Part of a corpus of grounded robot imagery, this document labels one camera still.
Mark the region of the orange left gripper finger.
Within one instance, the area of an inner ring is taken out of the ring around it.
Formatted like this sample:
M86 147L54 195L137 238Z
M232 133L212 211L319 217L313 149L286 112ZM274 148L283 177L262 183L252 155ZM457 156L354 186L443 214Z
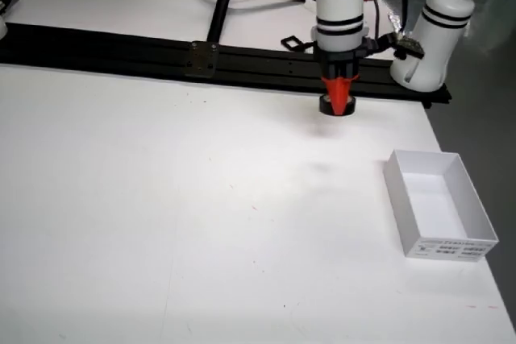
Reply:
M341 114L341 78L322 78L326 88L332 113L335 115Z

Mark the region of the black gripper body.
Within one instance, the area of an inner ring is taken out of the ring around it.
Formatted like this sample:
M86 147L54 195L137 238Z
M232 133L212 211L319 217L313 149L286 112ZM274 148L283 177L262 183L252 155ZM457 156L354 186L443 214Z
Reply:
M328 52L314 49L314 60L319 64L322 78L354 78L359 74L361 59L357 50Z

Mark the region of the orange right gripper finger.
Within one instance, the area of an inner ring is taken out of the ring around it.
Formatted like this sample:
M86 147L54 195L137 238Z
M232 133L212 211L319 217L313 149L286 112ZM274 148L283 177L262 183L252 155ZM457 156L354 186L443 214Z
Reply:
M352 83L356 78L344 78L342 79L342 92L343 92L343 113L342 115L351 115L356 110L356 98L351 95Z

